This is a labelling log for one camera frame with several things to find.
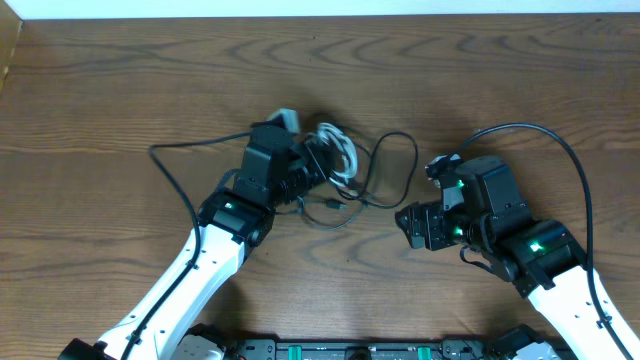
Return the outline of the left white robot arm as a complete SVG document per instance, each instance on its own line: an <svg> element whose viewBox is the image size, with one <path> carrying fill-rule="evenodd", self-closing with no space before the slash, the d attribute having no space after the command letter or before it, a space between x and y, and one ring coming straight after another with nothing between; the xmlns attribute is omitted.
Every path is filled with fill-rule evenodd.
<svg viewBox="0 0 640 360"><path fill-rule="evenodd" d="M242 163L198 208L183 249L137 306L95 343L72 340L63 359L170 359L214 293L270 232L276 209L328 181L332 142L326 125L298 140L277 125L247 133Z"/></svg>

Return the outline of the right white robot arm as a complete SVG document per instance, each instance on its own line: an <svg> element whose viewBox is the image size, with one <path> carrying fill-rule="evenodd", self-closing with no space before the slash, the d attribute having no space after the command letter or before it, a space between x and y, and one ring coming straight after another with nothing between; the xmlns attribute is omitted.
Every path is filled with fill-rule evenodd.
<svg viewBox="0 0 640 360"><path fill-rule="evenodd" d="M413 249L461 245L512 284L579 359L636 359L639 338L608 296L587 254L556 220L536 220L509 166L497 156L448 161L433 175L437 201L395 215Z"/></svg>

